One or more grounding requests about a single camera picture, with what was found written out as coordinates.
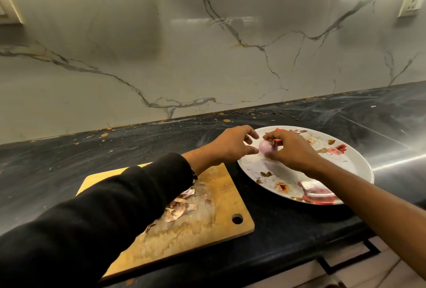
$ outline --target finger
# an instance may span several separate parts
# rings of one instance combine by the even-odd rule
[[[243,125],[243,128],[244,128],[246,134],[250,135],[254,139],[259,139],[259,135],[257,134],[256,131],[254,131],[254,129],[251,126],[246,124],[246,125]]]
[[[245,155],[256,155],[257,153],[259,153],[259,149],[252,146],[245,146]]]
[[[264,153],[264,156],[268,159],[279,160],[278,157],[280,156],[280,154],[278,152],[279,151],[268,151]]]
[[[251,145],[253,143],[253,140],[248,135],[245,135],[244,142],[248,145]]]
[[[274,130],[272,132],[268,132],[263,136],[263,139],[265,140],[274,140],[274,139],[280,139],[280,140],[285,140],[285,136],[286,133],[288,133],[289,131],[287,130]]]

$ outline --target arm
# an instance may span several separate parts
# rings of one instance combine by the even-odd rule
[[[264,136],[277,138],[284,148],[267,153],[268,158],[322,182],[426,280],[426,211],[320,157],[294,132]]]
[[[0,237],[0,286],[94,285],[167,204],[212,165],[257,153],[246,146],[249,126],[227,129],[211,144],[182,156],[170,153],[143,168],[134,166],[93,185],[77,197]]]

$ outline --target onion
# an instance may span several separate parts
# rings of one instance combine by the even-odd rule
[[[269,151],[277,151],[278,146],[275,141],[262,140],[259,143],[259,151],[263,154]]]

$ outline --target hand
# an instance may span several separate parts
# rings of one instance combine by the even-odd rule
[[[253,143],[249,135],[254,139],[259,139],[259,135],[249,125],[229,128],[222,132],[213,142],[206,145],[206,149],[215,157],[214,164],[235,162],[245,155],[258,153],[259,149],[244,144],[244,142],[248,145]]]
[[[308,177],[313,176],[318,166],[326,162],[305,138],[293,131],[275,130],[265,134],[263,139],[280,139],[278,145],[284,146],[279,151],[267,152],[266,158],[282,162],[293,170],[305,173]]]

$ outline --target cutting board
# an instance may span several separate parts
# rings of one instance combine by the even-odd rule
[[[125,169],[86,177],[77,194],[105,178],[122,173]],[[168,223],[162,216],[155,226],[139,235],[132,245],[120,254],[104,277],[254,231],[254,222],[224,164],[210,167],[203,172],[193,188],[195,194],[187,200],[188,204],[198,205],[198,210],[186,210],[176,221]]]

